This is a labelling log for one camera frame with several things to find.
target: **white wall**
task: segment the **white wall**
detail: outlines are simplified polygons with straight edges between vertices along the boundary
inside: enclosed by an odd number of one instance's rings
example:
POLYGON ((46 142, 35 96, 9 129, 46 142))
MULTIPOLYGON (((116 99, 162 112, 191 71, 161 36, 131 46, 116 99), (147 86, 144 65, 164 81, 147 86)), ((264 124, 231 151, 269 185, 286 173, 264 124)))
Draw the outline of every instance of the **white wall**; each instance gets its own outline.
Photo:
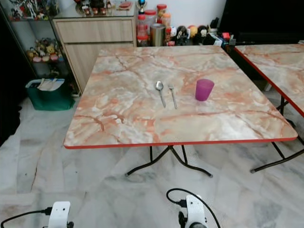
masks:
POLYGON ((146 9, 156 9, 160 3, 167 5, 172 26, 187 27, 210 24, 215 17, 221 19, 226 0, 147 0, 146 9))

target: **purple cup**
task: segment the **purple cup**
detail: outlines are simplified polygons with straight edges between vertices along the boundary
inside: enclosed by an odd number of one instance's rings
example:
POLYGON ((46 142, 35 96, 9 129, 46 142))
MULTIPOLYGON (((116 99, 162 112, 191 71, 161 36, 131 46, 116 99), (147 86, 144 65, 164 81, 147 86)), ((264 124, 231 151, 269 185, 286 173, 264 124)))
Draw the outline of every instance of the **purple cup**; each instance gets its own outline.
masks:
POLYGON ((196 82, 195 98, 198 101, 206 101, 214 87, 214 82, 209 79, 200 79, 196 82))

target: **green bag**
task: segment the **green bag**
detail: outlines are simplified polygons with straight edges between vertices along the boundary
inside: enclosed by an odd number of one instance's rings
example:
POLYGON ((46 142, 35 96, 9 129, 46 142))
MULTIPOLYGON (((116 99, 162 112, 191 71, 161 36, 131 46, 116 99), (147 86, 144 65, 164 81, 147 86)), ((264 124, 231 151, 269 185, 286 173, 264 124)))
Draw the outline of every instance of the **green bag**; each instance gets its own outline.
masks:
POLYGON ((65 79, 63 84, 53 91, 42 91, 37 88, 41 79, 31 80, 25 86, 28 96, 36 110, 63 111, 73 107, 75 100, 71 96, 70 88, 65 79))

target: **television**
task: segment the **television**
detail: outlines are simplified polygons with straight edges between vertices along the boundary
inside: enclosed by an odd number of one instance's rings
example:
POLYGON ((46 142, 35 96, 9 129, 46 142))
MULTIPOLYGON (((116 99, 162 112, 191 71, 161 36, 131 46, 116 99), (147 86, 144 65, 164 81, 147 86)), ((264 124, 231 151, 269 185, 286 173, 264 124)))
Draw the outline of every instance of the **television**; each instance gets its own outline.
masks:
POLYGON ((219 30, 237 43, 297 43, 304 39, 304 0, 227 0, 219 30))

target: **marble-pattern tabletop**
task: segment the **marble-pattern tabletop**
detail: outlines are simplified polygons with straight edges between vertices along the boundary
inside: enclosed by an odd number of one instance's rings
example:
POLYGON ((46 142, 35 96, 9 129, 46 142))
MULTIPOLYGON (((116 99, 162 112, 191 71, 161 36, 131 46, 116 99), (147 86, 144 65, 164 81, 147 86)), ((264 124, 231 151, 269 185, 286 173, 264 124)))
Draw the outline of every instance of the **marble-pattern tabletop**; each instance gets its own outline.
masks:
POLYGON ((295 130, 216 46, 102 49, 67 131, 69 149, 287 141, 295 130), (196 81, 215 86, 205 102, 196 81), (155 82, 164 84, 162 106, 155 82), (174 84, 178 109, 168 83, 174 84))
POLYGON ((304 117, 304 45, 250 45, 236 49, 304 117))

